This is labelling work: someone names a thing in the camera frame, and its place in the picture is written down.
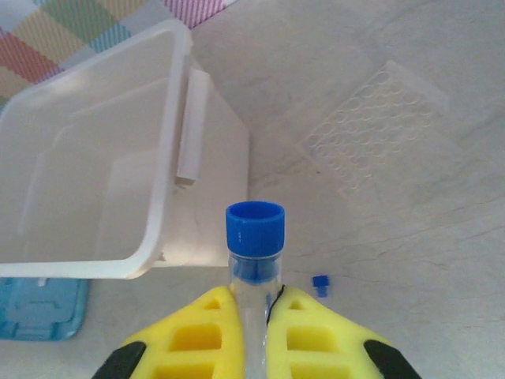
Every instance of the white table surface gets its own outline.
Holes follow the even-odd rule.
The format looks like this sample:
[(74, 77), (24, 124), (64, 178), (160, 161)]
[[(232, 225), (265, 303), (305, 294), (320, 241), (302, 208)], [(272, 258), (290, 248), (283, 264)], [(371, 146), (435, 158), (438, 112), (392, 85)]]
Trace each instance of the white table surface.
[[(286, 207), (284, 281), (331, 276), (331, 308), (394, 341), (423, 378), (505, 373), (503, 0), (240, 0), (194, 54), (251, 129), (250, 192)], [(295, 142), (394, 60), (443, 118), (351, 193)], [(226, 282), (223, 268), (94, 281), (63, 343), (0, 343), (0, 378), (90, 378), (132, 332)]]

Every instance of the colorful checkered fabric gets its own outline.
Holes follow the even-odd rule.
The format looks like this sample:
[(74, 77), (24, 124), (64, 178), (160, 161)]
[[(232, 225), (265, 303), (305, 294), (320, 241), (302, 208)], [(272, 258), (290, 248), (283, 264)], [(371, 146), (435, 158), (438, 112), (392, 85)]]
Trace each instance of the colorful checkered fabric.
[(8, 99), (160, 21), (190, 28), (235, 0), (0, 0), (0, 111)]

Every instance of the blue plastic piece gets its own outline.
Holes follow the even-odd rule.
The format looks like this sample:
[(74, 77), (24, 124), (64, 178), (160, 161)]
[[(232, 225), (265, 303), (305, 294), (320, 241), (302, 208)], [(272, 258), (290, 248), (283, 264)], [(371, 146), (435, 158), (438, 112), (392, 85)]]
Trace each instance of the blue plastic piece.
[(88, 280), (0, 278), (0, 339), (66, 340), (84, 320)]
[(313, 276), (312, 285), (316, 288), (318, 297), (326, 298), (328, 296), (328, 286), (330, 285), (328, 275)]
[(284, 208), (266, 201), (244, 201), (226, 210), (228, 249), (241, 257), (277, 254), (284, 247)]

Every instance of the blue screw cap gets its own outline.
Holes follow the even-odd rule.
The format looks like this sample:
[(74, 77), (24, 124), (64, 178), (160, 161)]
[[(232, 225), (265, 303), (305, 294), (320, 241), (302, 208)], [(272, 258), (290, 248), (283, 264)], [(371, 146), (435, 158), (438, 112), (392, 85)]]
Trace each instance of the blue screw cap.
[(240, 257), (262, 258), (284, 247), (284, 208), (267, 201), (243, 201), (226, 210), (228, 249)]
[(328, 296), (328, 286), (330, 285), (330, 278), (328, 275), (313, 276), (312, 285), (316, 288), (319, 298), (326, 298)]

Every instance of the container handle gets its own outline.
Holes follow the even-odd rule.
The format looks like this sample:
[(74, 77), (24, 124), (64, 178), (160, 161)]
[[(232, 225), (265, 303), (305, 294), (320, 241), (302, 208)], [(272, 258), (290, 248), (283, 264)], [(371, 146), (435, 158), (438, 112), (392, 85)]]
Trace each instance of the container handle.
[(208, 73), (194, 68), (189, 70), (177, 169), (179, 181), (185, 184), (193, 184), (200, 175), (210, 87), (211, 78)]

